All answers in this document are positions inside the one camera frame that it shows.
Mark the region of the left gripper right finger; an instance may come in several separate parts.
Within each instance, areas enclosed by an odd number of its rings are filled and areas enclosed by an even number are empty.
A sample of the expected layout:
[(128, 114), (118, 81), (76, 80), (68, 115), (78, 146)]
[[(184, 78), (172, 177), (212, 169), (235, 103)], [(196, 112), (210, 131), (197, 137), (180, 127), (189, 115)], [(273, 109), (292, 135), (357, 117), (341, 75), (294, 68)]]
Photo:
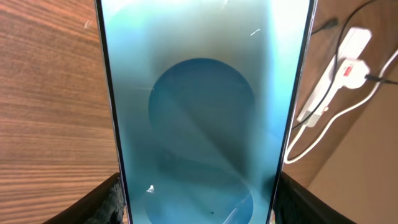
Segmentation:
[(286, 173), (281, 173), (273, 211), (276, 224), (354, 224)]

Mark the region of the teal screen smartphone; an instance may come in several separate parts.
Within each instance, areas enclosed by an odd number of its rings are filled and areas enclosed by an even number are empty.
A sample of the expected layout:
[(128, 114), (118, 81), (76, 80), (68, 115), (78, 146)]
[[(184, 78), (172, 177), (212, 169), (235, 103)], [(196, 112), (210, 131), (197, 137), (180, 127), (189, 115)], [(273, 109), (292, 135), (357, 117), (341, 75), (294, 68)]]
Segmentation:
[(269, 222), (316, 1), (95, 6), (129, 223)]

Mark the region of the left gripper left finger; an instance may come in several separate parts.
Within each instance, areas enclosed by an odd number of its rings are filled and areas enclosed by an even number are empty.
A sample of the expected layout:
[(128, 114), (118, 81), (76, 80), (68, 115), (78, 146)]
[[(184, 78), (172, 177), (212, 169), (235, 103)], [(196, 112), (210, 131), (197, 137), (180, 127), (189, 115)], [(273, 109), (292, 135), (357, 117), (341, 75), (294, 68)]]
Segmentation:
[(113, 174), (44, 224), (124, 223), (125, 199), (120, 176), (120, 173)]

